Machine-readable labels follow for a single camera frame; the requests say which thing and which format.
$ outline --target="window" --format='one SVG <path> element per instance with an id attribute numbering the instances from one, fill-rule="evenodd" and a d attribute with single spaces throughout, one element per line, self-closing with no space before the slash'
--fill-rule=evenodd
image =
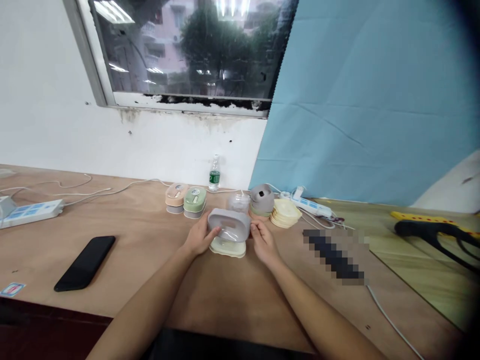
<path id="1" fill-rule="evenodd" d="M 174 10 L 173 11 L 173 16 L 175 18 L 175 27 L 177 29 L 181 29 L 184 26 L 184 12 Z"/>
<path id="2" fill-rule="evenodd" d="M 148 53 L 150 55 L 156 56 L 157 58 L 164 58 L 165 57 L 165 46 L 159 47 L 159 48 L 150 48 L 148 50 Z"/>
<path id="3" fill-rule="evenodd" d="M 157 24 L 157 25 L 162 25 L 164 23 L 164 17 L 163 17 L 163 14 L 162 14 L 162 8 L 159 7 L 154 15 L 153 15 L 153 19 L 151 20 L 152 23 L 154 24 Z"/>
<path id="4" fill-rule="evenodd" d="M 77 3 L 105 105 L 265 117 L 298 0 Z"/>

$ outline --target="white wall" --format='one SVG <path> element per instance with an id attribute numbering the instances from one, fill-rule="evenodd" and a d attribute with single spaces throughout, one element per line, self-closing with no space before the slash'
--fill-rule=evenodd
<path id="1" fill-rule="evenodd" d="M 476 213 L 480 210 L 480 150 L 475 151 L 433 184 L 414 208 Z"/>
<path id="2" fill-rule="evenodd" d="M 96 106 L 60 0 L 2 3 L 0 49 L 0 163 L 248 188 L 267 121 Z"/>

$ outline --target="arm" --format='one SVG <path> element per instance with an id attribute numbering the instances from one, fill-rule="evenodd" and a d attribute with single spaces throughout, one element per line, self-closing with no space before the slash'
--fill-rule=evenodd
<path id="1" fill-rule="evenodd" d="M 356 327 L 288 268 L 263 222 L 252 221 L 250 230 L 255 253 L 275 277 L 319 353 L 329 360 L 385 359 Z"/>
<path id="2" fill-rule="evenodd" d="M 207 234 L 209 211 L 190 230 L 171 258 L 120 310 L 87 360 L 139 359 L 162 328 L 192 261 L 208 249 L 220 231 Z"/>

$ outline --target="person's left hand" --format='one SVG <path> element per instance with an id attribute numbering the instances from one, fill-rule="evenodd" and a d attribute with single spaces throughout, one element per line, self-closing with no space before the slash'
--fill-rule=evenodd
<path id="1" fill-rule="evenodd" d="M 221 230 L 220 226 L 217 226 L 208 233 L 207 219 L 211 212 L 211 210 L 206 211 L 200 220 L 191 227 L 185 244 L 183 244 L 183 246 L 195 255 L 203 254 Z"/>

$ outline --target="white power strip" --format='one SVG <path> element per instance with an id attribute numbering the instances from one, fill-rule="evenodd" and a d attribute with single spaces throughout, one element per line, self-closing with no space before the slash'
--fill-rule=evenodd
<path id="1" fill-rule="evenodd" d="M 288 192 L 281 192 L 280 198 L 290 199 L 290 201 L 292 201 L 297 208 L 301 208 L 306 212 L 309 212 L 310 214 L 313 214 L 315 216 L 322 216 L 329 219 L 332 217 L 331 208 L 320 205 L 319 203 L 316 203 L 301 197 L 303 191 L 304 191 L 304 187 L 298 186 L 292 194 L 289 194 Z"/>
<path id="2" fill-rule="evenodd" d="M 1 229 L 55 218 L 62 212 L 65 205 L 63 200 L 54 200 L 16 207 L 12 211 L 4 206 L 4 202 L 5 205 L 8 203 L 15 204 L 8 196 L 0 198 L 0 206 L 2 206 L 4 216 L 2 220 L 0 219 Z"/>

